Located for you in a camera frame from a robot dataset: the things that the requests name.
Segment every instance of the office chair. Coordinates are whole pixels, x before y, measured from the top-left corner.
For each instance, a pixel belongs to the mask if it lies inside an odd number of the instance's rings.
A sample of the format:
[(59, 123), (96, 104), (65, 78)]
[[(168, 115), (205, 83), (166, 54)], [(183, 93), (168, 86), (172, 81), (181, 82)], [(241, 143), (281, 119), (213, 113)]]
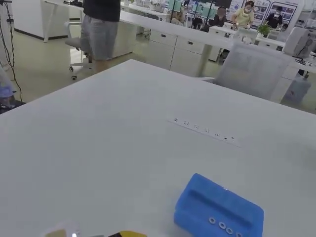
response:
[[(80, 38), (79, 37), (72, 37), (71, 32), (70, 32), (70, 27), (71, 26), (81, 26), (82, 22), (65, 22), (65, 27), (67, 30), (67, 36), (68, 38), (65, 40), (65, 44), (69, 45), (71, 47), (76, 48), (76, 50), (80, 51), (81, 50), (81, 43), (80, 43)], [(69, 71), (72, 72), (72, 80), (77, 79), (77, 75), (82, 72), (83, 70), (87, 69), (92, 69), (93, 68), (93, 63), (89, 62), (88, 57), (82, 59), (82, 51), (81, 51), (81, 62), (80, 63), (72, 63), (69, 66)], [(78, 71), (74, 72), (74, 67), (81, 67)]]
[(282, 52), (236, 41), (215, 79), (195, 79), (270, 100), (291, 60)]

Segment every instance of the potted plant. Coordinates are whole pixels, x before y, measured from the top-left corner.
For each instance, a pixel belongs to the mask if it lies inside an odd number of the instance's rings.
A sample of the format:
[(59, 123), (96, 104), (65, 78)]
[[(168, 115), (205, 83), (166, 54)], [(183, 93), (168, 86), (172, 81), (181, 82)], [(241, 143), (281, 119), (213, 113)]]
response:
[(264, 25), (258, 26), (257, 31), (258, 31), (258, 37), (263, 37), (270, 33), (271, 28), (267, 24), (264, 24)]

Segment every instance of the black shirt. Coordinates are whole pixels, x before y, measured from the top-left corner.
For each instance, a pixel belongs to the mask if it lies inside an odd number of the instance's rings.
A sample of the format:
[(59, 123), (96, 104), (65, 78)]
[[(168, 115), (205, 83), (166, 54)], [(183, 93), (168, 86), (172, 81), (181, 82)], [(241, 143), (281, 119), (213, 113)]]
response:
[(283, 21), (283, 17), (280, 15), (278, 17), (275, 17), (275, 14), (272, 13), (267, 18), (267, 24), (268, 26), (271, 26), (273, 29), (275, 29), (278, 25), (281, 25)]
[(103, 21), (119, 21), (120, 0), (84, 0), (83, 12)]
[(222, 20), (219, 19), (219, 16), (216, 14), (214, 16), (213, 25), (210, 26), (220, 26), (223, 27), (224, 23), (227, 22), (226, 16), (223, 16)]

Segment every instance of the desk drawer unit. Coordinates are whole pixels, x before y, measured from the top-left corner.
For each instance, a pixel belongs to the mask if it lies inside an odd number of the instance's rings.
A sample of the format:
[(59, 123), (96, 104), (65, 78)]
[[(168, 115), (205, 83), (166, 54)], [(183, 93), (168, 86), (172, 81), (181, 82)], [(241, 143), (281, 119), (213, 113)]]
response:
[(151, 31), (150, 41), (154, 41), (157, 43), (162, 43), (162, 44), (174, 47), (176, 45), (177, 37), (170, 34), (158, 32), (158, 31)]
[(159, 68), (170, 70), (174, 46), (149, 41), (147, 63)]
[[(222, 32), (222, 31), (216, 31), (216, 30), (209, 29), (209, 33), (225, 37), (225, 33)], [(210, 53), (208, 59), (211, 60), (211, 61), (216, 62), (218, 60), (218, 57), (219, 57), (220, 53), (221, 53), (221, 48), (219, 48), (219, 47), (212, 47), (212, 50), (211, 50), (211, 53)]]
[(204, 49), (204, 44), (196, 42), (194, 40), (186, 39), (183, 37), (178, 37), (176, 48), (183, 49), (185, 51), (189, 51), (193, 53), (202, 54), (203, 49)]
[(175, 48), (170, 70), (189, 77), (198, 77), (201, 54)]

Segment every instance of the power outlet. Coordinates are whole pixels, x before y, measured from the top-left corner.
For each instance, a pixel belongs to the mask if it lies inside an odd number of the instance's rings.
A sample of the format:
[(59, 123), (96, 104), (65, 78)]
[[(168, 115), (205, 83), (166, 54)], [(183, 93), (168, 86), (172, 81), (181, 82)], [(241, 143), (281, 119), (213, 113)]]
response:
[(203, 135), (215, 138), (217, 140), (235, 145), (237, 147), (241, 147), (239, 142), (237, 142), (237, 139), (235, 136), (228, 136), (227, 134), (221, 134), (219, 132), (213, 132), (210, 130), (210, 128), (206, 126), (201, 126), (196, 123), (191, 123), (187, 120), (179, 119), (179, 118), (173, 118), (173, 119), (168, 119), (168, 122), (171, 122), (173, 124), (176, 124), (178, 126), (184, 127), (186, 129), (201, 133)]

